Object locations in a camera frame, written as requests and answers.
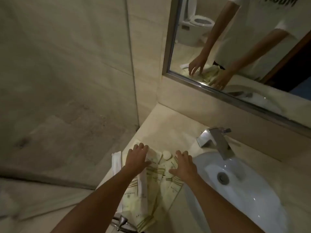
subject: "mirror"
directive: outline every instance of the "mirror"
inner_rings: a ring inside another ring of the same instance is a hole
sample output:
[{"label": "mirror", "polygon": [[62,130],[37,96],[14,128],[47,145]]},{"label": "mirror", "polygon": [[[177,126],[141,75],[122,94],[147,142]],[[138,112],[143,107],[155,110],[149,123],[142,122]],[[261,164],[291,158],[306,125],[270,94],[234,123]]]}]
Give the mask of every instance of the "mirror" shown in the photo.
[{"label": "mirror", "polygon": [[172,1],[167,72],[311,128],[310,8],[311,0]]}]

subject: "person's left hand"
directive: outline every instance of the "person's left hand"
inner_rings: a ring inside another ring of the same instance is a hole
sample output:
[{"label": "person's left hand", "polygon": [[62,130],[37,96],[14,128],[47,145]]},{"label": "person's left hand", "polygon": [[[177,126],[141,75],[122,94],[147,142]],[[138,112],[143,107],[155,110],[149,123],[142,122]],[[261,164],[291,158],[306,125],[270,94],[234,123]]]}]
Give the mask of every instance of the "person's left hand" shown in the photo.
[{"label": "person's left hand", "polygon": [[145,161],[148,149],[148,145],[140,143],[139,145],[134,145],[133,149],[128,150],[123,168],[127,170],[133,178],[140,174],[145,167],[151,164],[151,161]]},{"label": "person's left hand", "polygon": [[223,90],[227,83],[230,81],[232,78],[234,72],[231,70],[222,70],[218,76],[209,83],[209,86],[218,89],[218,90]]}]

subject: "toilet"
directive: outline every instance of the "toilet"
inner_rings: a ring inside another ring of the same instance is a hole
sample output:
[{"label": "toilet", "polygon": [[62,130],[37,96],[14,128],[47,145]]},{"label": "toilet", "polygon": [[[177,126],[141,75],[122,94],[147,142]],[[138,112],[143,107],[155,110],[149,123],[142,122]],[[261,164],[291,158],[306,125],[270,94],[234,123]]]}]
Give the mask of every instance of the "toilet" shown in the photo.
[{"label": "toilet", "polygon": [[215,22],[201,15],[195,15],[197,0],[183,0],[176,33],[178,43],[195,46],[203,34],[212,30]]}]

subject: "reflected hand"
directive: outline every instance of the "reflected hand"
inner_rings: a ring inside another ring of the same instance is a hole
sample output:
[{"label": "reflected hand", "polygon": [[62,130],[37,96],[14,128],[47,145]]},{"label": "reflected hand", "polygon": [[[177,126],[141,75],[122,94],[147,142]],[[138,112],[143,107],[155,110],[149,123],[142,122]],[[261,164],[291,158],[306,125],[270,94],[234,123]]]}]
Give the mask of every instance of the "reflected hand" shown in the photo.
[{"label": "reflected hand", "polygon": [[176,154],[178,167],[177,169],[170,169],[169,173],[188,183],[198,176],[196,165],[192,162],[192,156],[188,155],[188,151],[181,153],[177,150]]},{"label": "reflected hand", "polygon": [[234,72],[231,70],[222,70],[218,76],[209,83],[209,86],[218,90],[223,90],[232,78]]},{"label": "reflected hand", "polygon": [[204,65],[206,64],[207,61],[207,56],[205,55],[198,55],[190,64],[189,64],[189,75],[193,75],[197,69],[200,67],[200,73],[202,73]]},{"label": "reflected hand", "polygon": [[129,149],[123,168],[128,171],[129,175],[133,175],[133,178],[151,164],[150,161],[145,161],[148,149],[149,146],[143,143],[134,145],[133,149]]}]

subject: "metal mirror frame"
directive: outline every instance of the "metal mirror frame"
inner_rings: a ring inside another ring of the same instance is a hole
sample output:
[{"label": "metal mirror frame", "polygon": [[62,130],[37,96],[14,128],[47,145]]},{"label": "metal mirror frame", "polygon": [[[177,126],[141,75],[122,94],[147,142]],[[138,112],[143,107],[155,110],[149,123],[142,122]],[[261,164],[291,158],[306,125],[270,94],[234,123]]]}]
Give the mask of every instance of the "metal mirror frame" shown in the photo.
[{"label": "metal mirror frame", "polygon": [[187,78],[185,76],[182,76],[180,74],[177,74],[177,73],[169,70],[169,66],[170,66],[171,58],[172,58],[172,53],[173,53],[173,48],[174,48],[177,26],[178,26],[179,13],[180,13],[179,10],[181,7],[181,3],[182,3],[182,0],[172,0],[172,2],[171,2],[171,8],[170,8],[170,14],[169,14],[169,24],[168,24],[167,38],[166,38],[166,44],[165,44],[164,61],[163,61],[163,68],[162,68],[162,75],[164,75],[165,77],[168,77],[168,78],[170,78],[176,82],[180,82],[186,86],[189,86],[189,87],[192,87],[196,90],[199,90],[200,92],[208,94],[212,97],[220,99],[220,100],[222,100],[222,101],[224,101],[230,105],[233,105],[233,106],[238,107],[240,109],[243,109],[247,112],[250,112],[256,116],[259,116],[259,117],[264,118],[268,121],[276,123],[282,127],[286,127],[286,128],[288,128],[294,132],[297,132],[301,135],[304,135],[306,137],[311,138],[311,129],[305,125],[302,125],[302,124],[300,124],[294,120],[291,120],[291,119],[286,118],[282,115],[271,112],[267,109],[264,109],[262,107],[254,105],[252,103],[239,100],[233,96],[230,96],[226,93],[215,90],[209,86],[205,86],[199,82],[196,82],[190,78]]}]

